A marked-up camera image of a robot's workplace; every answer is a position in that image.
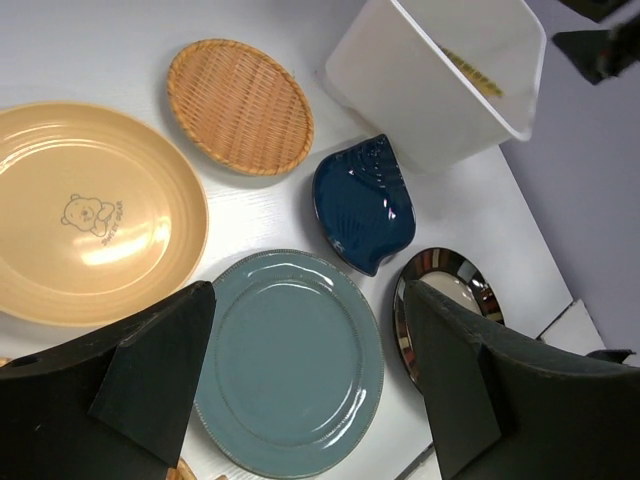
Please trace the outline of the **round woven bamboo plate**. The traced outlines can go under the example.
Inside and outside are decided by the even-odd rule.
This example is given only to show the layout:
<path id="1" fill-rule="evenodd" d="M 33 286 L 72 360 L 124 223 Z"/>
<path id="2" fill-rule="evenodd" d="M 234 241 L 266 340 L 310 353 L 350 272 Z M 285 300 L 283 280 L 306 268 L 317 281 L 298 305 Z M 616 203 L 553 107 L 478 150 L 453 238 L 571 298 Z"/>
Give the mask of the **round woven bamboo plate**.
<path id="1" fill-rule="evenodd" d="M 166 89 L 186 136 L 236 172 L 285 174 L 311 150 L 314 119 L 302 88 L 248 44 L 216 38 L 187 45 L 170 63 Z"/>

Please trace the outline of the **dark blue leaf-shaped dish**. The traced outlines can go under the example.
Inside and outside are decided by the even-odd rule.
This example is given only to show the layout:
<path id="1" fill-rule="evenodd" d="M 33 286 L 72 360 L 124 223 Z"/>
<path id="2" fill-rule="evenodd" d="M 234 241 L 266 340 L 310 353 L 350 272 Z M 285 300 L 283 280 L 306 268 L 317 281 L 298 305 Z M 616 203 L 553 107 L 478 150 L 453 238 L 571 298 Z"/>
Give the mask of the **dark blue leaf-shaped dish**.
<path id="1" fill-rule="evenodd" d="M 375 276 L 415 237 L 413 203 L 384 134 L 324 158 L 313 175 L 312 200 L 328 243 L 364 275 Z"/>

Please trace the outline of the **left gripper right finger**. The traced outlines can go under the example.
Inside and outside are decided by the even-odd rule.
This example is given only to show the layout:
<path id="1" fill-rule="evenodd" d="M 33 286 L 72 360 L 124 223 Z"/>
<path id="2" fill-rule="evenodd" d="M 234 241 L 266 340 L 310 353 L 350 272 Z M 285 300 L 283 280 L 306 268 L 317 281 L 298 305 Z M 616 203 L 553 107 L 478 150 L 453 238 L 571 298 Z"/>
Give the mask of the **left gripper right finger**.
<path id="1" fill-rule="evenodd" d="M 445 479 L 635 479 L 639 371 L 569 353 L 408 283 L 405 316 Z"/>

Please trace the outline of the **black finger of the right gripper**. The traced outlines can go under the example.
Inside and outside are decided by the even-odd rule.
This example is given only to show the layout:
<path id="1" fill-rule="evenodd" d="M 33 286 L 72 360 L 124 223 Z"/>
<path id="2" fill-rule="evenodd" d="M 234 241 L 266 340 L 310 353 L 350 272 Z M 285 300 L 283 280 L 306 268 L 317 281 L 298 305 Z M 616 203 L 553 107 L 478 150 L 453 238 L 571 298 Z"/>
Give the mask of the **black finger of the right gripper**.
<path id="1" fill-rule="evenodd" d="M 608 30 L 559 32 L 552 42 L 584 79 L 598 85 L 639 62 L 639 14 Z"/>

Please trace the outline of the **black striped-rim round plate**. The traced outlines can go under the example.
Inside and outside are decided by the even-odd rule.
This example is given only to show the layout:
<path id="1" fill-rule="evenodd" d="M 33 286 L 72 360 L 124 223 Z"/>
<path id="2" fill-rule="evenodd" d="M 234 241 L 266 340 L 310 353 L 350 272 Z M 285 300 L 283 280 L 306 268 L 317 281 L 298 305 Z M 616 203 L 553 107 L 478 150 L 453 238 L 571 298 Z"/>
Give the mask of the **black striped-rim round plate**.
<path id="1" fill-rule="evenodd" d="M 393 329 L 405 371 L 418 387 L 419 369 L 405 318 L 406 284 L 420 281 L 439 290 L 468 310 L 504 325 L 499 301 L 480 270 L 463 255 L 444 247 L 427 248 L 414 255 L 402 269 L 393 298 Z"/>

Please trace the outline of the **teal round ceramic plate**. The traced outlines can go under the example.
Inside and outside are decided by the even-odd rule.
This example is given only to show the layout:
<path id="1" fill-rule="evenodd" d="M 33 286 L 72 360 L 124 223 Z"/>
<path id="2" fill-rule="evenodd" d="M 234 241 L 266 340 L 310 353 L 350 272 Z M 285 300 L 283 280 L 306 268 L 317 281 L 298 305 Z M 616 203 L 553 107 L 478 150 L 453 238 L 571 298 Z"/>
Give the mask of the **teal round ceramic plate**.
<path id="1" fill-rule="evenodd" d="M 249 255 L 213 284 L 217 305 L 194 406 L 218 448 L 274 479 L 319 475 L 369 429 L 383 390 L 375 315 L 330 262 Z"/>

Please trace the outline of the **yellow round plastic plate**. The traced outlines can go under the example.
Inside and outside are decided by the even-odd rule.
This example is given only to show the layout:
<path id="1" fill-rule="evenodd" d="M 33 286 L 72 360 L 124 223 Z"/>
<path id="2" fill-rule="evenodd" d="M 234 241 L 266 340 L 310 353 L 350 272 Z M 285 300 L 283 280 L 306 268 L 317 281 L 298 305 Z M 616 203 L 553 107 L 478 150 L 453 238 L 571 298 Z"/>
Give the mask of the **yellow round plastic plate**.
<path id="1" fill-rule="evenodd" d="M 44 102 L 1 113 L 1 309 L 101 326 L 179 290 L 204 253 L 207 198 L 186 157 L 121 112 Z"/>

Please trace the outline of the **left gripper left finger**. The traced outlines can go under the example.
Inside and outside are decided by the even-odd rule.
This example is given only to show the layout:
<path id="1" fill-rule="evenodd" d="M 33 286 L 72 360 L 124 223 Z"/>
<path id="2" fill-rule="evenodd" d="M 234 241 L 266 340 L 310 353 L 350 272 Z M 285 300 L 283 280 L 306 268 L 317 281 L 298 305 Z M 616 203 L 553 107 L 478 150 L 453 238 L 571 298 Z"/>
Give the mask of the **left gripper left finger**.
<path id="1" fill-rule="evenodd" d="M 216 308 L 197 281 L 1 368 L 4 479 L 163 479 L 177 466 Z"/>

